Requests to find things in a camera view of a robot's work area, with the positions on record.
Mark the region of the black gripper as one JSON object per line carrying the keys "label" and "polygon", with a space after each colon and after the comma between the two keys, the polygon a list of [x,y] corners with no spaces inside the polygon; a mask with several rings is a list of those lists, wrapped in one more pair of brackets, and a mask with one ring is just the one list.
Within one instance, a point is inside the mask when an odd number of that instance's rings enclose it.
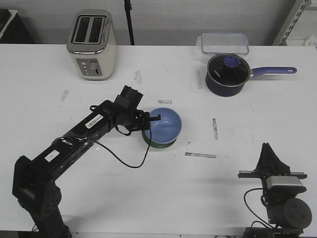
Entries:
{"label": "black gripper", "polygon": [[133,117],[124,125],[124,127],[129,131],[139,131],[139,130],[149,130],[151,127],[151,121],[161,120],[161,115],[158,114],[155,117],[150,117],[149,112],[145,112],[143,110],[136,110],[133,113]]}
{"label": "black gripper", "polygon": [[295,198],[299,193],[281,193],[267,188],[266,179],[271,176],[293,176],[300,181],[306,179],[303,172],[290,172],[290,167],[281,162],[269,143],[263,143],[259,161],[254,171],[239,171],[238,178],[260,179],[265,198]]}

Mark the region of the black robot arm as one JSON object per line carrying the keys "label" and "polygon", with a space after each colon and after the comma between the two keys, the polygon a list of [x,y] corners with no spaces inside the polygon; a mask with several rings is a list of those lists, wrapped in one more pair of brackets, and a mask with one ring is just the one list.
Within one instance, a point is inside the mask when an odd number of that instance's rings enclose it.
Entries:
{"label": "black robot arm", "polygon": [[19,205],[32,217],[38,231],[18,232],[19,238],[70,238],[69,227],[63,222],[58,205],[61,192],[55,181],[84,153],[113,128],[119,125],[134,131],[151,129],[151,117],[139,110],[142,94],[131,87],[123,90],[112,102],[105,100],[90,106],[91,113],[70,131],[55,139],[52,144],[30,160],[21,156],[15,163],[12,194]]}
{"label": "black robot arm", "polygon": [[245,228],[245,238],[298,238],[312,222],[312,212],[306,202],[297,198],[307,189],[301,181],[304,172],[292,172],[280,161],[269,143],[263,143],[257,166],[252,171],[240,171],[238,178],[260,179],[261,203],[266,208],[268,221],[262,218]]}

